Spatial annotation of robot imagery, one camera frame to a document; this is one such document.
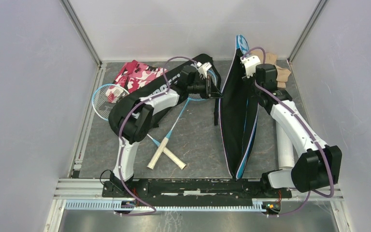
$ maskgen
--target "white panel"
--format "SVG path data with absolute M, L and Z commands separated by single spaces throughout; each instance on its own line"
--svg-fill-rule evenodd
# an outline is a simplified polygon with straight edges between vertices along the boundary
M 371 231 L 371 1 L 329 1 L 293 65 L 312 127 L 343 152 L 355 231 Z
M 103 60 L 232 58 L 235 35 L 288 57 L 317 0 L 71 0 Z
M 58 0 L 0 0 L 0 232 L 43 230 L 95 71 Z

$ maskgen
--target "racket shaft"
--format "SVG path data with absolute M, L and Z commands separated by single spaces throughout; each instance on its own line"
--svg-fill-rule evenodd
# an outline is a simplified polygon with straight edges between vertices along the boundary
M 173 154 L 168 148 L 164 148 L 164 154 L 166 154 L 177 166 L 182 170 L 186 166 L 175 154 Z
M 160 158 L 160 155 L 163 152 L 164 148 L 166 147 L 168 141 L 169 141 L 168 138 L 164 138 L 161 141 L 160 146 L 158 146 L 157 151 L 154 153 L 153 157 L 151 158 L 150 162 L 147 165 L 149 169 L 154 169 L 154 166 L 156 165 L 158 158 Z

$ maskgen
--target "metal corner post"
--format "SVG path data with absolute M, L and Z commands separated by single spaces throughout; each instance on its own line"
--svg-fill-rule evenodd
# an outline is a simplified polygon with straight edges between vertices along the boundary
M 100 57 L 98 56 L 92 42 L 90 41 L 88 35 L 86 34 L 85 29 L 82 26 L 82 23 L 80 22 L 79 18 L 77 17 L 76 12 L 74 11 L 71 3 L 69 0 L 60 0 L 63 7 L 66 10 L 66 13 L 70 17 L 74 27 L 76 28 L 77 32 L 79 33 L 80 37 L 82 38 L 83 42 L 85 43 L 87 49 L 89 50 L 93 60 L 97 63 L 97 65 L 101 65 L 102 61 Z
M 311 17 L 309 18 L 308 22 L 306 23 L 305 28 L 303 29 L 300 37 L 297 40 L 297 43 L 295 44 L 294 48 L 292 49 L 291 54 L 288 57 L 288 61 L 292 62 L 296 55 L 298 54 L 300 48 L 302 47 L 303 43 L 305 42 L 306 38 L 309 35 L 309 32 L 314 27 L 316 21 L 318 20 L 322 10 L 326 6 L 326 3 L 328 0 L 319 0 L 318 4 L 316 5 L 314 12 L 312 12 Z

